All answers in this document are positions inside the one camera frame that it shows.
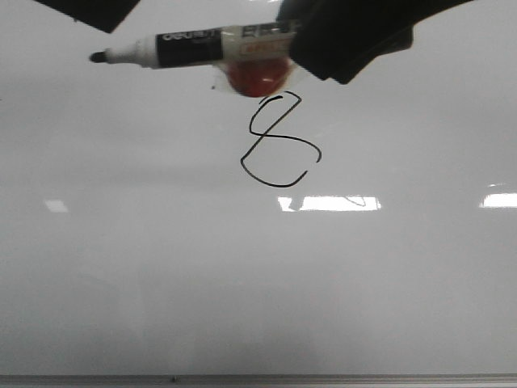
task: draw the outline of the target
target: marker label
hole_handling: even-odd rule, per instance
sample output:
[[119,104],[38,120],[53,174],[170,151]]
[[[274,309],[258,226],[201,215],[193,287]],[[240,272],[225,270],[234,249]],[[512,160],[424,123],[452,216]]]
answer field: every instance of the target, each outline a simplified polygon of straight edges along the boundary
[[289,20],[276,23],[252,24],[242,27],[242,37],[259,38],[261,36],[288,34],[289,32],[298,32],[299,28],[300,23],[298,21]]
[[244,43],[241,45],[240,53],[243,56],[260,53],[286,53],[289,50],[291,41],[291,39],[282,39]]
[[221,28],[157,35],[156,51],[160,67],[220,61],[223,58]]

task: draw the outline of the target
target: white surface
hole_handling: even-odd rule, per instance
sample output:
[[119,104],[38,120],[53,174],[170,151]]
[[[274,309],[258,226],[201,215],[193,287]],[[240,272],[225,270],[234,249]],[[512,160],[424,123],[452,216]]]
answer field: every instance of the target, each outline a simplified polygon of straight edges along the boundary
[[[517,192],[517,2],[420,24],[350,86],[293,87],[278,131],[322,161],[271,139],[250,158],[309,170],[289,189],[241,169],[259,102],[209,67],[87,61],[279,5],[195,3],[145,1],[109,36],[2,0],[0,373],[515,372],[517,213],[480,204]],[[381,207],[297,211],[329,196]]]

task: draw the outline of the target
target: handwritten number 8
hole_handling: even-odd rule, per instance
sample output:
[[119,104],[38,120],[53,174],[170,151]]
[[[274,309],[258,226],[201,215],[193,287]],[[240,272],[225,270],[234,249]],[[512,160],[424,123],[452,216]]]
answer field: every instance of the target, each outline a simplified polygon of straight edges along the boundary
[[288,140],[293,140],[293,141],[300,141],[302,143],[305,143],[306,145],[308,146],[311,146],[313,147],[316,152],[317,152],[317,160],[316,160],[316,163],[319,163],[321,160],[322,160],[322,151],[316,146],[314,145],[313,143],[311,143],[310,141],[306,141],[304,139],[300,139],[299,137],[293,137],[293,136],[287,136],[287,135],[272,135],[270,134],[270,132],[272,131],[272,129],[280,122],[282,121],[283,119],[285,119],[300,103],[301,103],[301,97],[299,95],[296,95],[294,93],[292,93],[291,91],[285,91],[284,93],[288,93],[292,96],[294,96],[296,98],[296,102],[279,118],[277,119],[270,127],[268,127],[266,129],[265,132],[263,133],[258,133],[258,132],[255,132],[253,130],[253,124],[254,124],[254,121],[255,119],[257,118],[257,116],[259,115],[259,113],[270,103],[276,101],[276,100],[279,100],[279,99],[283,99],[284,97],[282,95],[276,95],[274,97],[266,97],[265,99],[263,99],[262,101],[260,101],[260,108],[257,110],[257,112],[251,117],[251,120],[250,120],[250,126],[249,126],[249,129],[250,129],[250,133],[252,135],[255,135],[255,136],[258,136],[258,140],[251,146],[251,148],[248,150],[248,152],[246,152],[244,154],[244,156],[241,158],[241,166],[242,168],[248,173],[249,176],[251,176],[251,178],[259,181],[260,183],[263,183],[263,184],[266,184],[267,186],[271,186],[273,188],[290,188],[291,186],[294,186],[295,184],[299,183],[306,175],[309,171],[305,170],[298,178],[296,178],[294,181],[292,181],[291,183],[286,183],[286,184],[280,184],[280,183],[271,183],[271,182],[267,182],[266,180],[264,179],[261,179],[259,178],[257,175],[253,174],[250,169],[246,166],[246,159],[251,155],[251,153],[255,150],[255,148],[257,148],[257,146],[260,144],[260,142],[262,140],[264,140],[264,138],[266,137],[274,137],[274,138],[279,138],[279,139],[288,139]]

